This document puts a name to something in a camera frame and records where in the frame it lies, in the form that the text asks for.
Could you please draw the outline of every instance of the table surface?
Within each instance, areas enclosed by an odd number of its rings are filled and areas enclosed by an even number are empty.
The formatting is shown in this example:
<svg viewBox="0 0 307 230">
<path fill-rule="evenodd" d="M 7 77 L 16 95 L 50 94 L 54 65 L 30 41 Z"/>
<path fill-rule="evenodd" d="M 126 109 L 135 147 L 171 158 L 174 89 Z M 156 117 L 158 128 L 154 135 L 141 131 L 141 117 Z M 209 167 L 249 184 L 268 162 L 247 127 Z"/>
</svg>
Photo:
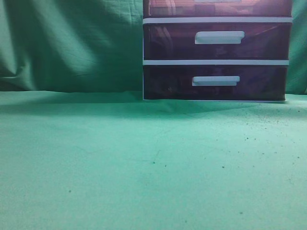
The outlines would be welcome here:
<svg viewBox="0 0 307 230">
<path fill-rule="evenodd" d="M 2 230 L 307 230 L 307 95 L 0 92 Z"/>
</svg>

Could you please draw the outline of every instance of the green cloth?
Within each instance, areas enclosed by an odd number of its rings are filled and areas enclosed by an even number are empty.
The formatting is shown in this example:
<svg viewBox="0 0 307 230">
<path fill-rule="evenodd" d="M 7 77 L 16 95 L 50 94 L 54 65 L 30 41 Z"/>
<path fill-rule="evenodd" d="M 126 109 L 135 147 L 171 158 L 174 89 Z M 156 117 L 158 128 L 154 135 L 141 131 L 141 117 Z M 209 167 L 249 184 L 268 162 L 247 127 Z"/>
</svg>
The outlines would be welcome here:
<svg viewBox="0 0 307 230">
<path fill-rule="evenodd" d="M 307 88 L 307 1 L 295 0 L 289 93 Z M 142 90 L 142 0 L 0 0 L 0 90 Z"/>
<path fill-rule="evenodd" d="M 1 230 L 307 229 L 307 95 L 0 98 Z"/>
</svg>

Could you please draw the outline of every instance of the plastic drawer unit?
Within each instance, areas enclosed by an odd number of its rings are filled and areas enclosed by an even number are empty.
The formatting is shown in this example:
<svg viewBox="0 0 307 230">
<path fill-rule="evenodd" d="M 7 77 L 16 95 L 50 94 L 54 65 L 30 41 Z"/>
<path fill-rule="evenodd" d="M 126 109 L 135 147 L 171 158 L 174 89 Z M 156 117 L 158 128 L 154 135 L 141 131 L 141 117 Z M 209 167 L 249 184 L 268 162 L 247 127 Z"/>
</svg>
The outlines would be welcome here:
<svg viewBox="0 0 307 230">
<path fill-rule="evenodd" d="M 284 101 L 291 0 L 144 0 L 144 99 Z"/>
</svg>

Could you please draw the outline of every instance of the drawer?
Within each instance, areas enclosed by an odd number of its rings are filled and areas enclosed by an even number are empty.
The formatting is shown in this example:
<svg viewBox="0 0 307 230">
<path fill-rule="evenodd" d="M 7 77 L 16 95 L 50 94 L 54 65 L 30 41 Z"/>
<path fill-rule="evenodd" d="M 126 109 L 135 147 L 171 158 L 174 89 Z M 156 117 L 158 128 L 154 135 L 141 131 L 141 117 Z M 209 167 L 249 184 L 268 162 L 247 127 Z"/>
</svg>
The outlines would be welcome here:
<svg viewBox="0 0 307 230">
<path fill-rule="evenodd" d="M 292 0 L 144 0 L 148 17 L 291 16 Z"/>
<path fill-rule="evenodd" d="M 287 60 L 291 23 L 145 24 L 144 60 Z"/>
<path fill-rule="evenodd" d="M 144 99 L 284 101 L 286 66 L 143 66 Z"/>
</svg>

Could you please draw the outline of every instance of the translucent drawer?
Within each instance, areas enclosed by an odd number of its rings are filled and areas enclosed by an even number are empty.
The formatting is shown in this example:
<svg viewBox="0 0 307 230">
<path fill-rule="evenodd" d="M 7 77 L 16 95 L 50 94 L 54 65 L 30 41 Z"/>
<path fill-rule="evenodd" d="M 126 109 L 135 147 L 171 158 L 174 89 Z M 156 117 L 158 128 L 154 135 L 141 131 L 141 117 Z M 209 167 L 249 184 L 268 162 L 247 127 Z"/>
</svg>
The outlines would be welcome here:
<svg viewBox="0 0 307 230">
<path fill-rule="evenodd" d="M 147 17 L 291 16 L 292 0 L 144 0 Z"/>
<path fill-rule="evenodd" d="M 144 66 L 144 99 L 284 101 L 286 66 Z"/>
<path fill-rule="evenodd" d="M 145 24 L 144 60 L 287 60 L 291 23 Z"/>
</svg>

